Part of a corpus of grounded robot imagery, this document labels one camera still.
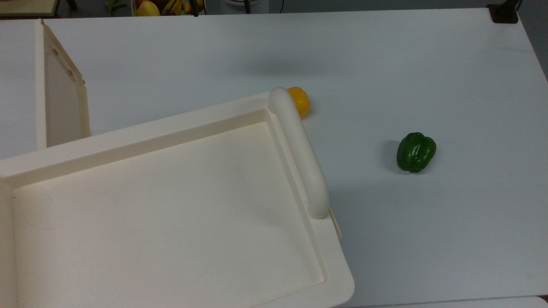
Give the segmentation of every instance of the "yellow bell pepper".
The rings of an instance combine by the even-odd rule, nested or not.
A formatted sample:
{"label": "yellow bell pepper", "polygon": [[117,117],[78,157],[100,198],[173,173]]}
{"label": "yellow bell pepper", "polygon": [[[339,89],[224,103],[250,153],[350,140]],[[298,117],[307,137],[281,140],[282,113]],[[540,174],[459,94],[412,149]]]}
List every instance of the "yellow bell pepper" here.
{"label": "yellow bell pepper", "polygon": [[137,10],[137,16],[160,16],[160,11],[154,3],[143,1]]}
{"label": "yellow bell pepper", "polygon": [[306,118],[310,112],[310,101],[308,100],[308,95],[303,89],[299,87],[292,87],[287,89],[287,92],[291,94],[293,101],[295,102],[295,107],[301,116],[301,119]]}

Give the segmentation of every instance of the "bell pepper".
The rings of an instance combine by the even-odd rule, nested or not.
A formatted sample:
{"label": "bell pepper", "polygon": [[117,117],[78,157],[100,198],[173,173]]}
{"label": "bell pepper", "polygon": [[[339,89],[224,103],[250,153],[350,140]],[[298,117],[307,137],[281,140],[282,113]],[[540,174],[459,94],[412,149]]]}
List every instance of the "bell pepper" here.
{"label": "bell pepper", "polygon": [[306,118],[310,112],[310,101],[308,100],[308,95],[304,92],[303,89],[299,87],[292,87],[287,89],[287,92],[291,95],[293,102],[295,102],[295,107],[299,112],[301,119]]}
{"label": "bell pepper", "polygon": [[421,133],[410,133],[399,144],[396,159],[400,169],[420,172],[436,153],[436,143]]}

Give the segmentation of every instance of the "box flap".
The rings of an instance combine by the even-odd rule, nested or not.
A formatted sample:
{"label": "box flap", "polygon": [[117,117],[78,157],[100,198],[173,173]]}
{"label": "box flap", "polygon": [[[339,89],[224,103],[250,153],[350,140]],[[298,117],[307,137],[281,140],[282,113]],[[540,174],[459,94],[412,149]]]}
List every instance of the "box flap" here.
{"label": "box flap", "polygon": [[38,150],[91,135],[82,74],[43,20],[36,21]]}

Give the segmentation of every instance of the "white tray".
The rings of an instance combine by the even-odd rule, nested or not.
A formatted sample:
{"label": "white tray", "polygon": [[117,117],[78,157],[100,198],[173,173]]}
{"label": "white tray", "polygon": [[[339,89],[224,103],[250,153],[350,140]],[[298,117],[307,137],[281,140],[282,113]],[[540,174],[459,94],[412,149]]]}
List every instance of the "white tray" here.
{"label": "white tray", "polygon": [[3,308],[320,308],[353,293],[282,88],[5,159],[0,187]]}

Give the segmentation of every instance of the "green object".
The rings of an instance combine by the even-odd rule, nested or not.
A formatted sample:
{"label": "green object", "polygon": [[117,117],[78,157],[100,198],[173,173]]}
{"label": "green object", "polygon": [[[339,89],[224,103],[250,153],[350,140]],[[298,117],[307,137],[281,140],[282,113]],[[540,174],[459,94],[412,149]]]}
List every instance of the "green object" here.
{"label": "green object", "polygon": [[428,165],[436,153],[436,143],[421,133],[410,133],[399,144],[396,160],[400,169],[417,173]]}
{"label": "green object", "polygon": [[106,10],[109,13],[109,16],[112,16],[112,12],[114,12],[116,9],[126,7],[127,4],[125,3],[116,3],[118,0],[110,0],[107,3],[105,3]]}

